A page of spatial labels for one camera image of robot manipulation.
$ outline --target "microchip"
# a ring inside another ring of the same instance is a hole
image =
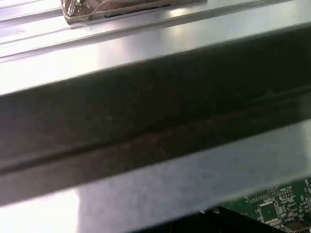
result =
[[[264,222],[269,222],[278,218],[276,207],[273,202],[260,205],[259,211]]]
[[[288,233],[308,233],[310,232],[310,227],[305,225],[300,221],[290,221],[284,223],[282,228],[285,232]]]

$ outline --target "foil-wrapped component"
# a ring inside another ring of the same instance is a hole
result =
[[[95,18],[125,15],[137,11],[194,0],[61,0],[68,24],[87,22]]]

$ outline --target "green circuit board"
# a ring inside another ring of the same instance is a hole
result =
[[[291,220],[311,221],[311,178],[275,186],[239,200],[223,204],[225,208],[281,229]]]

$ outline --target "electronic component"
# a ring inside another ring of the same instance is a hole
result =
[[[270,222],[278,219],[276,206],[273,202],[269,202],[259,206],[260,215],[263,222]]]
[[[282,225],[283,231],[287,233],[309,233],[310,227],[301,221],[290,221]]]
[[[282,199],[285,199],[285,198],[290,197],[292,195],[293,195],[292,190],[287,190],[285,192],[280,193],[278,196],[279,196],[280,200],[282,200]]]
[[[269,192],[267,190],[264,190],[262,192],[255,193],[253,195],[248,196],[247,199],[249,202],[254,202],[254,201],[266,198],[268,196],[269,196]]]

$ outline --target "silver metal surface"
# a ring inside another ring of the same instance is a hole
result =
[[[311,121],[0,208],[0,230],[122,233],[311,175]]]
[[[24,24],[16,25],[14,18],[23,17],[8,11],[4,14],[7,18],[0,19],[0,69],[5,73],[0,95],[311,21],[309,0],[227,15],[218,12],[219,17],[208,14],[212,8],[234,3],[210,0],[207,5],[167,8],[72,27],[62,16],[41,19],[42,15],[26,17]],[[1,16],[3,12],[6,8],[0,9]],[[198,12],[204,12],[207,19],[202,15],[196,19]],[[88,60],[77,66],[81,54],[87,54]]]
[[[309,0],[183,20],[186,18],[183,16],[235,3],[210,0],[208,5],[161,9],[90,25],[68,26],[60,15],[58,1],[28,0],[20,4],[2,0],[0,95],[311,22]],[[30,7],[32,4],[41,8],[34,9]],[[83,66],[77,65],[85,54],[88,60]],[[311,175],[310,146],[311,121],[305,121],[3,206],[0,231],[122,233],[137,230],[256,189]]]

